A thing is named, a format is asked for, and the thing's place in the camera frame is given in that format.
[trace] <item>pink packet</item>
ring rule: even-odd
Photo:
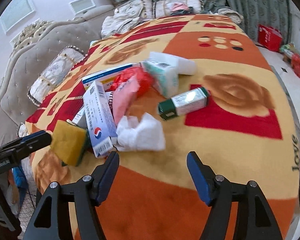
[[[115,125],[118,125],[120,119],[125,115],[128,107],[137,96],[139,90],[137,76],[134,75],[127,82],[119,85],[112,95],[112,112]]]

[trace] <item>red and blue logo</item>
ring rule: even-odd
[[[101,128],[97,127],[94,129],[94,136],[99,139],[101,137]]]

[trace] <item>green and white box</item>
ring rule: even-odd
[[[206,107],[210,93],[199,87],[159,103],[158,113],[163,120],[188,114]]]

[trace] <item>red gift box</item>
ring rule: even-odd
[[[277,52],[282,42],[282,35],[273,27],[259,24],[258,42],[267,49]]]

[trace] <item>crumpled white tissue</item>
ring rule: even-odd
[[[136,116],[123,116],[117,126],[118,151],[162,151],[166,140],[160,121],[144,113],[139,123]]]

